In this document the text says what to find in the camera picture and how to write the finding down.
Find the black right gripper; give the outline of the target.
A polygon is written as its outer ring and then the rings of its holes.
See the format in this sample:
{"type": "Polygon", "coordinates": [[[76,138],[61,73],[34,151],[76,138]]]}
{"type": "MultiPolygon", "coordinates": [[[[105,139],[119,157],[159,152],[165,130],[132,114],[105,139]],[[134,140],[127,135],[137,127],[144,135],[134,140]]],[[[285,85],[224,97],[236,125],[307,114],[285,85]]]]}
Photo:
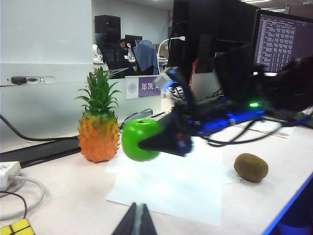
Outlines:
{"type": "Polygon", "coordinates": [[[207,99],[190,106],[178,102],[157,123],[163,130],[139,141],[143,150],[153,150],[184,157],[193,148],[191,136],[206,137],[227,127],[260,120],[265,112],[259,104],[238,103],[226,98],[207,99]]]}

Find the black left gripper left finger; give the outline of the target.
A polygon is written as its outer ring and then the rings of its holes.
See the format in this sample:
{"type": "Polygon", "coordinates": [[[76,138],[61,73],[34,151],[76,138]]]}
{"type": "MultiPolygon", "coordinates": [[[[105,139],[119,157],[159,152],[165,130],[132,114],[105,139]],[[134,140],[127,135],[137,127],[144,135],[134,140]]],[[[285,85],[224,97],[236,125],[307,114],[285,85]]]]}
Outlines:
{"type": "Polygon", "coordinates": [[[134,229],[136,203],[132,203],[112,235],[131,235],[134,229]]]}

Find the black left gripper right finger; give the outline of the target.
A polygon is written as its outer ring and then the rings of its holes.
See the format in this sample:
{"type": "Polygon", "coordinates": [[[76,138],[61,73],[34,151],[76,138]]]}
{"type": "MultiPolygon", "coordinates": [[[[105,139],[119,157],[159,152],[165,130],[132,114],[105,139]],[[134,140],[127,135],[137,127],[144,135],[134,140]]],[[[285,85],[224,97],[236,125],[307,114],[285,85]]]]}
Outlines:
{"type": "Polygon", "coordinates": [[[152,218],[146,204],[142,205],[141,216],[141,234],[142,235],[157,235],[152,218]]]}

